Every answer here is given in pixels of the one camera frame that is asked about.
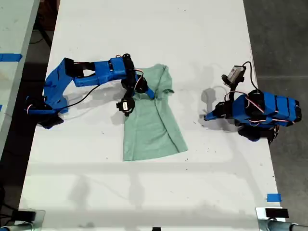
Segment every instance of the white table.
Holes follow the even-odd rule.
[[[105,84],[63,124],[36,128],[20,208],[45,210],[47,230],[258,230],[255,207],[279,206],[266,202],[277,192],[267,141],[199,119],[229,91],[221,75],[252,60],[242,0],[61,1],[48,74],[64,57],[92,62],[126,52],[136,67],[169,66],[169,105],[189,150],[122,162],[115,103],[124,90]],[[64,95],[73,103],[90,89],[72,83]],[[238,90],[252,89],[246,74]]]
[[[20,62],[0,62],[0,159],[11,125],[39,0],[0,1],[0,53],[22,54]]]

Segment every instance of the adjacent table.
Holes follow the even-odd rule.
[[[0,159],[10,128],[39,0],[0,1],[0,53],[22,54],[20,62],[0,62]]]
[[[124,53],[136,67],[169,66],[189,150],[123,162],[124,90],[105,84],[63,124],[36,128],[20,208],[45,210],[46,230],[258,230],[255,207],[279,206],[266,201],[277,193],[267,141],[200,119],[229,91],[220,76],[252,60],[242,0],[61,0],[48,74],[64,57]],[[238,90],[253,89],[247,74]],[[90,89],[71,83],[64,95],[74,103]]]

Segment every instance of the wire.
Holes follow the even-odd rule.
[[[29,114],[28,112],[29,112],[29,108],[30,108],[31,106],[33,106],[33,104],[30,104],[30,105],[27,107],[27,114]]]
[[[144,72],[143,72],[142,70],[139,70],[139,69],[135,69],[134,71],[139,71],[139,72],[142,73],[141,77],[137,80],[137,82],[136,82],[136,84],[135,84],[134,91],[136,91],[136,86],[137,86],[139,80],[143,78]]]
[[[140,69],[135,69],[134,71],[139,71],[139,72],[141,72],[141,73],[142,73],[141,77],[143,77],[144,72],[143,72],[142,70],[140,70]]]
[[[241,94],[244,94],[244,95],[248,96],[248,94],[246,94],[245,92],[238,91],[238,90],[231,90],[231,91],[229,91],[227,94],[225,94],[225,101],[227,101],[227,100],[226,100],[226,96],[229,95],[231,92],[237,92],[237,93],[241,93]]]
[[[43,38],[41,38],[40,40],[36,41],[36,42],[31,42],[30,44],[37,44],[39,42],[41,42],[43,40]]]
[[[253,102],[251,99],[249,99],[247,96],[248,94],[246,94],[245,92],[242,91],[238,91],[238,90],[231,90],[229,91],[227,94],[225,94],[225,101],[226,101],[226,96],[229,95],[231,92],[237,92],[237,93],[241,93],[246,95],[246,99],[248,100],[249,103],[251,103],[253,106],[255,106],[257,109],[259,109],[260,112],[264,113],[264,110],[262,110],[261,107],[259,107],[255,102]]]
[[[251,81],[251,84],[252,84],[252,86],[255,87],[255,89],[259,90],[259,88],[257,88],[257,87],[255,86],[254,82],[252,81],[252,64],[251,64],[250,61],[247,61],[247,62],[245,62],[242,66],[245,66],[246,64],[249,64],[249,65],[250,65],[250,81]]]
[[[13,208],[12,206],[9,206],[8,204],[6,204],[6,203],[2,203],[5,207],[7,207],[7,208],[9,208],[9,209],[11,209],[11,210],[14,210],[14,211],[18,211],[18,209],[16,209],[16,208]]]
[[[249,122],[252,122],[252,123],[261,123],[261,122],[265,122],[266,120],[257,120],[257,121],[254,121],[254,120],[251,120],[251,119],[249,119]],[[287,121],[287,120],[284,120],[284,119],[273,119],[272,121],[276,121],[276,122],[286,122],[286,123],[288,123],[289,121]]]
[[[259,107],[255,102],[251,101],[249,98],[246,97],[246,99],[253,104],[253,106],[255,106],[257,109],[259,109],[260,112],[264,113],[264,110],[261,109],[261,107]]]
[[[100,85],[101,85],[101,84],[99,84],[99,85],[97,85],[96,87],[92,88],[92,90],[90,90],[90,91],[87,93],[87,95],[86,95],[85,97],[83,97],[81,100],[79,100],[78,102],[73,103],[73,104],[68,105],[68,106],[65,106],[65,107],[59,108],[59,109],[56,111],[56,113],[60,112],[61,110],[65,109],[65,108],[68,108],[68,107],[74,106],[74,105],[76,105],[76,104],[78,104],[78,103],[81,103],[82,101],[84,101],[84,100],[92,93],[92,91],[94,91],[95,89],[97,89]]]

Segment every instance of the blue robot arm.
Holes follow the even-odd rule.
[[[252,141],[267,137],[271,143],[278,134],[279,126],[287,127],[301,120],[299,102],[292,98],[262,92],[254,84],[255,90],[249,94],[243,93],[234,100],[235,89],[239,82],[244,81],[245,70],[244,65],[234,66],[228,76],[222,76],[225,84],[231,88],[227,94],[229,100],[226,100],[226,95],[224,102],[218,103],[214,111],[205,115],[205,120],[234,119],[235,125],[240,127],[240,135]]]
[[[84,76],[83,70],[91,70],[93,74]],[[143,75],[137,74],[129,54],[93,63],[76,63],[64,58],[47,77],[44,84],[45,95],[40,99],[27,97],[26,111],[42,126],[51,128],[55,124],[63,123],[57,114],[66,113],[71,106],[63,97],[64,90],[71,81],[76,87],[97,85],[95,87],[97,88],[113,80],[121,80],[122,86],[127,90],[121,102],[116,104],[125,116],[134,109],[135,103],[132,96],[135,92],[146,93],[150,99],[154,98],[154,92],[148,87]]]

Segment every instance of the black cable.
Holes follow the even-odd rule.
[[[92,88],[92,90],[90,90],[90,91],[87,93],[87,95],[86,95],[85,97],[83,97],[81,100],[79,100],[78,102],[73,103],[73,104],[68,105],[68,106],[65,106],[65,107],[59,108],[59,109],[56,111],[56,113],[62,111],[62,110],[65,109],[65,108],[68,108],[68,107],[74,106],[74,105],[76,105],[76,104],[78,104],[78,103],[81,103],[82,101],[84,101],[84,100],[91,94],[92,91],[94,91],[95,89],[97,89],[99,86],[100,86],[100,85],[97,85],[96,87]]]
[[[43,38],[41,38],[40,40],[36,41],[36,42],[30,42],[30,44],[36,44],[36,43],[39,43],[43,40]]]
[[[249,65],[250,65],[250,81],[251,81],[251,84],[252,84],[252,86],[255,87],[255,89],[259,90],[259,88],[257,88],[257,87],[255,86],[255,84],[254,84],[254,82],[253,82],[253,80],[252,80],[252,64],[251,64],[250,61],[247,61],[247,62],[245,62],[242,66],[245,66],[246,64],[249,64]]]
[[[7,207],[7,208],[9,208],[11,210],[18,211],[18,209],[13,208],[12,206],[7,205],[6,203],[2,203],[2,205],[4,205],[5,207]]]

